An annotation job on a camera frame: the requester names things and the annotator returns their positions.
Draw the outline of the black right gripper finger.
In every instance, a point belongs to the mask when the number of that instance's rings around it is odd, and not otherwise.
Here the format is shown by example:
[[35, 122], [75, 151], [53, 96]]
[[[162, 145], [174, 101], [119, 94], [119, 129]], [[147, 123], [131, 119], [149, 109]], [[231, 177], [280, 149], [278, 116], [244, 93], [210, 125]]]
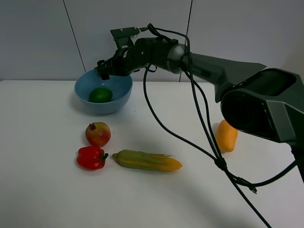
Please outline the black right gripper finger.
[[95, 73], [102, 79], [102, 80], [109, 80], [109, 69], [110, 69], [111, 60], [99, 60], [97, 62], [97, 66], [94, 68]]

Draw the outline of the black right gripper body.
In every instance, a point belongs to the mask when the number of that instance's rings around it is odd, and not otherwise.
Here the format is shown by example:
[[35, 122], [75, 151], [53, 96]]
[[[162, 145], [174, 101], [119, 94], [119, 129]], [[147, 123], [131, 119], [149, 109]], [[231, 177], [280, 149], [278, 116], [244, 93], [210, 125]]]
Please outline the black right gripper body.
[[169, 52], [178, 44], [176, 39], [169, 41], [160, 38], [140, 38], [132, 47], [117, 50], [108, 64], [108, 73], [114, 76], [127, 76], [149, 63], [169, 70]]

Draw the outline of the right robot arm dark grey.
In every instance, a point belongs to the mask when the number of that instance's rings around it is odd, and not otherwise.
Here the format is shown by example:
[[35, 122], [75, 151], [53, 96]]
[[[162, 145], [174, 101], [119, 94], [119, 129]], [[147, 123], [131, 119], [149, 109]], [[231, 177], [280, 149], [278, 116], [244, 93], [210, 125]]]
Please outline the right robot arm dark grey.
[[200, 77], [215, 87], [215, 101], [224, 119], [237, 130], [291, 147], [295, 164], [304, 171], [304, 85], [299, 75], [259, 63], [194, 54], [188, 45], [169, 38], [141, 38], [100, 60], [103, 80], [127, 76], [150, 65]]

